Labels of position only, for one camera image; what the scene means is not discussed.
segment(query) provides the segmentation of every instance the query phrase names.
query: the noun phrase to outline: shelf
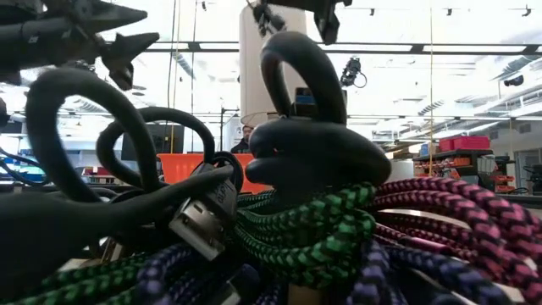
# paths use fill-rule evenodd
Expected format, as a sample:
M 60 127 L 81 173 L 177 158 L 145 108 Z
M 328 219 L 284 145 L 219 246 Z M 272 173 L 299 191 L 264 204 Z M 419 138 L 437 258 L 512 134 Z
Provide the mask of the shelf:
M 493 154 L 492 150 L 489 149 L 457 149 L 455 151 L 449 151 L 449 152 L 439 152 L 433 155 L 433 160 L 438 160 L 442 158 L 448 158 L 448 157 L 461 157 L 461 156 L 484 156 Z M 412 161 L 429 161 L 429 155 L 428 156 L 422 156 L 422 157 L 416 157 L 413 158 Z

